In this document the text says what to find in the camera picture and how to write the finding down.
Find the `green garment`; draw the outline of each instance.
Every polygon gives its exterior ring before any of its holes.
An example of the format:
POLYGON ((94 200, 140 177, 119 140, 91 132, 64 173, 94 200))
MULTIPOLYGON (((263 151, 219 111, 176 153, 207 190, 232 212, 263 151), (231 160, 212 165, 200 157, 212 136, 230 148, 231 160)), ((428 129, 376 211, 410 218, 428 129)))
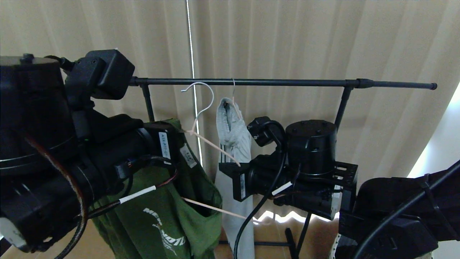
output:
MULTIPOLYGON (((175 119, 165 121, 180 129, 175 119)), ((179 147, 187 145, 177 134, 179 147)), ((96 228, 117 259, 211 259, 221 230, 220 212, 185 202, 182 197, 222 207, 222 198, 201 165, 181 156, 179 177, 152 192, 119 205, 93 219, 96 228)), ((134 174, 131 194, 170 177, 166 169, 144 168, 134 174)), ((104 197, 94 207, 118 199, 104 197)))

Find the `brown floor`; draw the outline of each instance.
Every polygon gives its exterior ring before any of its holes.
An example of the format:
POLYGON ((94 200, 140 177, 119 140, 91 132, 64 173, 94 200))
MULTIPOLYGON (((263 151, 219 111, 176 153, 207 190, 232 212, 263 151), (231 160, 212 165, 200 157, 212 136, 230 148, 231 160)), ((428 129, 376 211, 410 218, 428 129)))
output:
MULTIPOLYGON (((279 241, 286 242, 284 230, 286 227, 291 228, 294 240, 298 240, 302 230, 302 223, 292 219, 283 224, 276 223, 272 219, 266 219, 266 222, 272 223, 268 226, 255 225, 254 237, 256 241, 279 241)), ((335 238, 337 231, 337 220, 334 222, 324 222, 314 218, 307 232, 303 248, 300 253, 301 259, 325 259, 328 256, 329 249, 335 238)), ((45 253, 22 253, 15 247, 11 247, 1 256, 1 259, 48 259, 54 258, 67 245, 72 237, 70 232, 62 240, 52 246, 45 253)), ((225 233, 222 233, 221 240, 226 240, 225 233)), ((287 247, 269 247, 256 246, 257 259, 289 259, 289 249, 287 247)), ((218 245, 215 250, 216 259, 231 259, 231 249, 229 245, 218 245)), ((109 246, 105 244, 102 238, 94 228, 92 221, 83 234, 82 239, 75 248, 70 252, 66 259, 96 258, 96 259, 114 259, 114 255, 109 246)))

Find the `light gray clothing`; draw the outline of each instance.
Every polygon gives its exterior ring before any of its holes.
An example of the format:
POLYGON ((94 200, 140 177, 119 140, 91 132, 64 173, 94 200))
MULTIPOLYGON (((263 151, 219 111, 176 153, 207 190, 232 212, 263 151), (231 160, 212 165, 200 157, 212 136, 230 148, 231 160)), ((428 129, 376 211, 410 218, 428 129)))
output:
MULTIPOLYGON (((246 128, 241 111, 238 105, 232 104, 229 98, 223 98, 217 108, 216 116, 217 133, 220 145, 223 150, 232 155, 240 163, 251 161, 251 141, 252 137, 246 128)), ((219 162, 233 162, 230 158, 221 154, 219 162)), ((232 179, 217 169, 215 185, 222 195, 222 207, 226 211, 247 217, 253 210, 253 197, 239 202, 233 199, 232 179)), ((235 239, 244 219, 237 218, 228 214, 222 216, 222 226, 224 227, 230 247, 233 251, 235 239)), ((250 222, 243 231, 238 244, 238 258, 254 259, 254 227, 250 222)))

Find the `beige curtain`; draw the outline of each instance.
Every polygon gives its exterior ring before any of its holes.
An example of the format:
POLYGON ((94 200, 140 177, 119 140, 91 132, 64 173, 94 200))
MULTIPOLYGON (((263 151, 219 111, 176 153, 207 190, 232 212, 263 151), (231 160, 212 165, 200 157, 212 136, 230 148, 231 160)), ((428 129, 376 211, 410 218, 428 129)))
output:
MULTIPOLYGON (((184 1, 0 2, 1 54, 76 59, 118 48, 140 77, 191 77, 184 1)), ((369 88, 352 91, 338 134, 337 160, 359 165, 359 184, 405 177, 430 139, 460 80, 460 2, 437 1, 190 1, 197 77, 355 79, 437 82, 436 91, 369 88)), ((193 96, 183 86, 151 86, 155 118, 193 122, 193 96)), ((213 87, 216 100, 200 120, 218 143, 215 112, 232 87, 213 87)), ((210 93, 197 88, 198 109, 210 93)), ((267 115, 284 126, 334 121, 341 89, 236 87, 247 123, 267 115)), ((142 92, 96 101, 107 115, 147 120, 142 92)), ((196 140, 189 142, 197 154, 196 140)), ((253 144, 253 156, 273 146, 253 144)), ((218 152, 202 143, 214 177, 218 152)))

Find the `bolt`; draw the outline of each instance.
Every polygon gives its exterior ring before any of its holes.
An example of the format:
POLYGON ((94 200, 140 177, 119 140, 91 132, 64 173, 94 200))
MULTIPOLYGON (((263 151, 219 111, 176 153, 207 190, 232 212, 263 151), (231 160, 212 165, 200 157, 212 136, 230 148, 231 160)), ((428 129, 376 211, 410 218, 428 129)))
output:
POLYGON ((19 59, 21 63, 32 63, 32 60, 34 59, 34 55, 30 53, 24 53, 23 57, 19 59))

